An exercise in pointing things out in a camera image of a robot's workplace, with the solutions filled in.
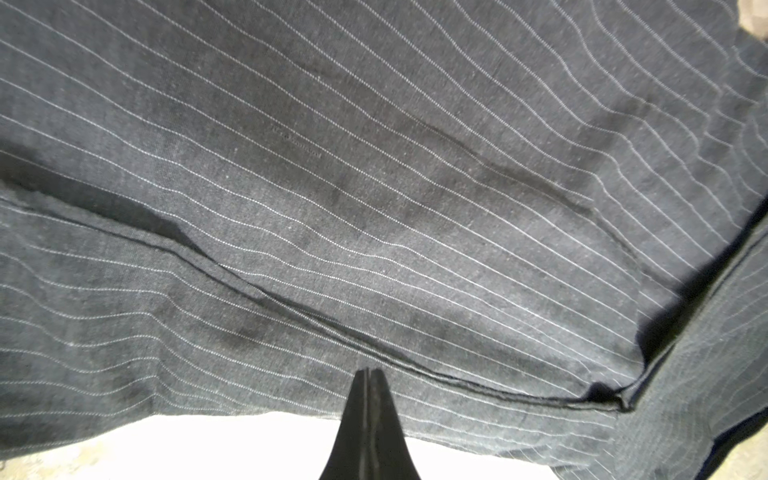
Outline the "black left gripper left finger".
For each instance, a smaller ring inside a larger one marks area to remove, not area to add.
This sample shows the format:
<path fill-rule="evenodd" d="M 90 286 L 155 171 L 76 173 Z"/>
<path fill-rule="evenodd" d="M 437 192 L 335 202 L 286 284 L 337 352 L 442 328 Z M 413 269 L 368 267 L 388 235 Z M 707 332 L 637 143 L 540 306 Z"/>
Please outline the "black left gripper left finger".
<path fill-rule="evenodd" d="M 368 476 L 368 370 L 355 373 L 333 448 L 320 480 Z"/>

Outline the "grey pinstriped long sleeve shirt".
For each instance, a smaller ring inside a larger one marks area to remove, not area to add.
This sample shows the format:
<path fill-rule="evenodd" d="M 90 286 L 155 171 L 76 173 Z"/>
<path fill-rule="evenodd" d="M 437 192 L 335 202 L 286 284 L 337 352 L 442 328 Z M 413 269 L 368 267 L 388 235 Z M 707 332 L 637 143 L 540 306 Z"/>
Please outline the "grey pinstriped long sleeve shirt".
<path fill-rule="evenodd" d="M 735 1 L 5 1 L 1 456 L 332 418 L 693 479 L 767 418 Z"/>

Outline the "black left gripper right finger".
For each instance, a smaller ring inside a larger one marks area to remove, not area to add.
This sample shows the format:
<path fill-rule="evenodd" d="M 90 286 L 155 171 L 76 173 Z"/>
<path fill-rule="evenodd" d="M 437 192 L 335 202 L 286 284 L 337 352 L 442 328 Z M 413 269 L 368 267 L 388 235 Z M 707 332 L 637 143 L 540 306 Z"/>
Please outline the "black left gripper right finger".
<path fill-rule="evenodd" d="M 419 480 L 384 372 L 367 374 L 367 478 Z"/>

